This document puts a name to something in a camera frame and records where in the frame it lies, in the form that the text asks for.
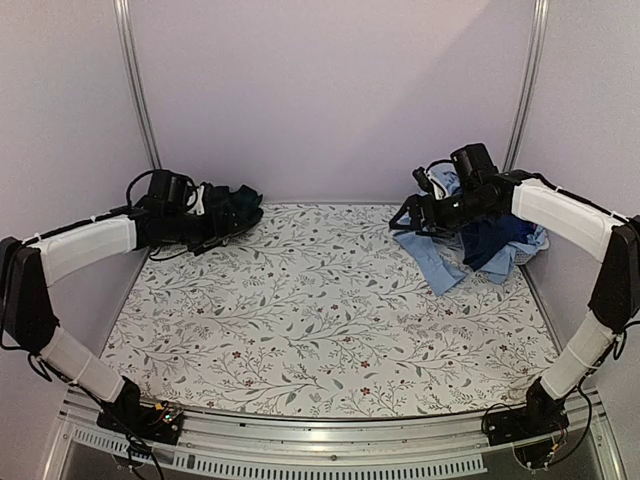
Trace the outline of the navy blue t-shirt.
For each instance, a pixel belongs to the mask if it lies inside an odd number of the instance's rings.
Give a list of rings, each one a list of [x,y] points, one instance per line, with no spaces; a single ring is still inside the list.
[[[511,270],[512,243],[528,242],[535,226],[513,215],[485,217],[465,225],[460,231],[463,263],[473,271],[506,276]]]

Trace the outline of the right robot arm white sleeves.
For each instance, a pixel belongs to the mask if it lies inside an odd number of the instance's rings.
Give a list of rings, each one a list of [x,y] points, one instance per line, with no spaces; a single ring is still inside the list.
[[[524,414],[541,423],[614,344],[621,344],[639,311],[639,219],[623,217],[552,185],[543,175],[501,172],[481,144],[451,155],[463,219],[511,214],[539,225],[589,253],[600,265],[586,316],[560,356],[528,389]]]

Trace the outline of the robot arm white sleeves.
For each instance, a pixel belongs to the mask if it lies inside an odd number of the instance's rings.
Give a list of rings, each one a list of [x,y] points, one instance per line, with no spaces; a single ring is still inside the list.
[[[58,281],[107,258],[146,247],[190,245],[199,221],[187,213],[199,186],[169,170],[144,173],[138,201],[45,234],[1,241],[1,347],[22,351],[100,400],[114,402],[123,377],[74,338],[55,315],[49,290]]]
[[[600,265],[586,316],[560,356],[528,389],[524,414],[541,423],[614,344],[621,344],[639,311],[639,219],[623,217],[552,185],[543,175],[501,172],[481,144],[451,155],[463,219],[511,214],[539,225],[589,253]]]

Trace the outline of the left robot arm white sleeves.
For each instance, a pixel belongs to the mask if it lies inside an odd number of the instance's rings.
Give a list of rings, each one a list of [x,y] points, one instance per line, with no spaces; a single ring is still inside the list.
[[[199,186],[169,170],[144,173],[138,201],[45,234],[1,241],[1,347],[22,351],[100,400],[114,402],[123,377],[74,338],[55,315],[49,290],[58,281],[107,258],[146,247],[190,245],[199,221],[187,213]]]

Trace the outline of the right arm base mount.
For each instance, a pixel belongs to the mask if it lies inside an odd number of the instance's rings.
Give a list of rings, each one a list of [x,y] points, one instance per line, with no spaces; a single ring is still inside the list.
[[[536,380],[527,390],[522,407],[500,403],[489,407],[481,420],[481,431],[491,446],[519,441],[516,460],[529,470],[546,468],[565,440],[569,419],[565,399],[554,400]]]

